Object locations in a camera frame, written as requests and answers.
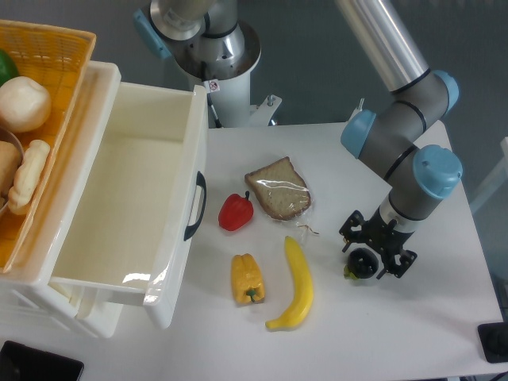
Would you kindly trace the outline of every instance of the plastic bag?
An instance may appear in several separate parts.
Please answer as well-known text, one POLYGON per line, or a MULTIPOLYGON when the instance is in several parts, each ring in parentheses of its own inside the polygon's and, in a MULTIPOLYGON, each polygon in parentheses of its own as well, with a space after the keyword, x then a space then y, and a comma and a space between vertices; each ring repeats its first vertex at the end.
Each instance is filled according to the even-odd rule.
POLYGON ((289 156, 250 172, 244 178, 266 215, 297 229, 294 234, 300 243, 308 232, 316 234, 310 228, 314 200, 289 156))

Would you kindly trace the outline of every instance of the white plastic bin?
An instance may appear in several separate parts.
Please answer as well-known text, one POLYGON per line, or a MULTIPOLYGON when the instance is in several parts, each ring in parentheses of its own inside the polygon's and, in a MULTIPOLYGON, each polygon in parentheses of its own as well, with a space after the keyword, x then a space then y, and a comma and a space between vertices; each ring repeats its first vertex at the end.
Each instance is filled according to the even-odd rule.
POLYGON ((202 87, 120 84, 54 288, 143 306, 156 325, 169 326, 201 193, 206 200, 207 127, 202 87))

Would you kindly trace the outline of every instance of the floor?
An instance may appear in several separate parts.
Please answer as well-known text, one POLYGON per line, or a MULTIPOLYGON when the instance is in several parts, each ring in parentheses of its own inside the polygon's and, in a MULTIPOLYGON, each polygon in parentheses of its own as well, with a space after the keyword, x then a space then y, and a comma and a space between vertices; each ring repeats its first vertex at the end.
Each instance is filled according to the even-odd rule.
MULTIPOLYGON (((280 124, 345 121, 360 98, 374 111, 390 104, 391 96, 332 0, 238 2, 240 17, 262 41, 261 61, 252 73, 252 103, 268 94, 281 97, 280 124)), ((0 0, 0 8, 2 18, 96 33, 92 58, 116 63, 126 82, 187 89, 173 61, 152 56, 132 27, 133 12, 146 3, 0 0)), ((448 71, 460 85, 460 100, 444 123, 463 161, 463 184, 471 197, 502 158, 499 142, 508 136, 508 2, 393 3, 431 68, 448 71)), ((498 286, 508 279, 508 183, 475 215, 475 223, 498 286)), ((508 302, 501 304, 508 307, 508 302)))

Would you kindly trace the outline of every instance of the banana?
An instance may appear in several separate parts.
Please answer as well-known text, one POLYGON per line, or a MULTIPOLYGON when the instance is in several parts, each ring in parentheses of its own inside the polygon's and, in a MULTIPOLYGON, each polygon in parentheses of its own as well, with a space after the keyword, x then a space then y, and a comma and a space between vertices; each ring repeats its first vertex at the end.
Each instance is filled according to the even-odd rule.
POLYGON ((300 245, 293 238, 286 237, 284 250, 293 274, 294 297, 293 302, 280 317, 265 323, 271 330, 294 328, 299 325, 306 318, 314 300, 312 276, 300 245))

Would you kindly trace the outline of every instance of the white label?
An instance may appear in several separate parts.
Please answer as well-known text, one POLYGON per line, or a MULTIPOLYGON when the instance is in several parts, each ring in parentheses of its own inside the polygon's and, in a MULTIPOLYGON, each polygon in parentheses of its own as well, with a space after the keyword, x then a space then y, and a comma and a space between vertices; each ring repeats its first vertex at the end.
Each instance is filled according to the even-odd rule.
POLYGON ((203 82, 203 86, 206 88, 206 91, 209 93, 214 93, 216 91, 220 91, 221 87, 219 86, 218 79, 212 79, 210 81, 203 82))

